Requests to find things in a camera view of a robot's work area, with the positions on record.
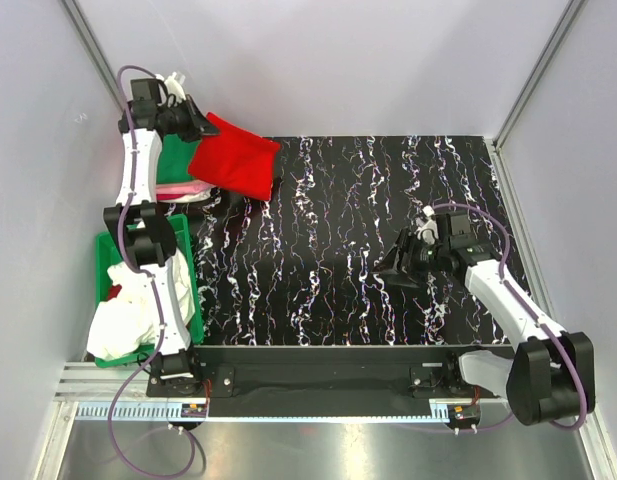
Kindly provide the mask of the red t-shirt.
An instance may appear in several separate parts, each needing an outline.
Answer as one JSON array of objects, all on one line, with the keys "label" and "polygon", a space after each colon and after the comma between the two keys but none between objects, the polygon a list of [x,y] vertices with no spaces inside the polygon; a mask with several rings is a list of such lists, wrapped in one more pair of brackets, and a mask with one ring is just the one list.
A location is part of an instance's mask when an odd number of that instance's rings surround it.
[{"label": "red t-shirt", "polygon": [[197,180],[259,200],[270,201],[274,164],[281,145],[243,130],[209,112],[210,123],[219,129],[205,137],[188,166]]}]

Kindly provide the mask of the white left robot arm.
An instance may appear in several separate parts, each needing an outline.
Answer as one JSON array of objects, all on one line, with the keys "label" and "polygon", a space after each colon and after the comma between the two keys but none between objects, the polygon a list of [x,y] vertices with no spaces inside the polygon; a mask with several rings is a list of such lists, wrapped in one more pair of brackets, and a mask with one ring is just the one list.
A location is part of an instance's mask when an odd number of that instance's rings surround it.
[{"label": "white left robot arm", "polygon": [[148,282],[156,307],[157,340],[143,366],[154,384],[171,385],[181,395],[191,396],[202,388],[204,372],[177,301],[177,240],[157,205],[157,167],[165,138],[191,143],[217,136],[219,129],[201,113],[176,75],[160,79],[143,67],[125,65],[117,73],[118,86],[128,71],[145,76],[130,82],[130,97],[120,94],[123,174],[117,200],[104,209],[103,220],[126,266]]}]

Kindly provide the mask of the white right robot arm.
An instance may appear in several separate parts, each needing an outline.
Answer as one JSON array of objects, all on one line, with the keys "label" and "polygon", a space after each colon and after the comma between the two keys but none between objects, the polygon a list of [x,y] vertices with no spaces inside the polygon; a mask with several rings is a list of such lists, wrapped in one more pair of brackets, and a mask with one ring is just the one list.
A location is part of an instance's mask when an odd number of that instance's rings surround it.
[{"label": "white right robot arm", "polygon": [[402,289],[420,287],[433,273],[453,277],[491,314],[514,351],[510,359],[484,349],[452,355],[441,374],[445,390],[460,397],[485,389],[506,400],[512,416],[526,426],[581,428],[596,404],[591,339],[568,332],[511,276],[509,233],[502,234],[501,253],[478,239],[471,217],[501,228],[494,216],[458,203],[427,206],[423,215],[415,229],[399,232],[374,274]]}]

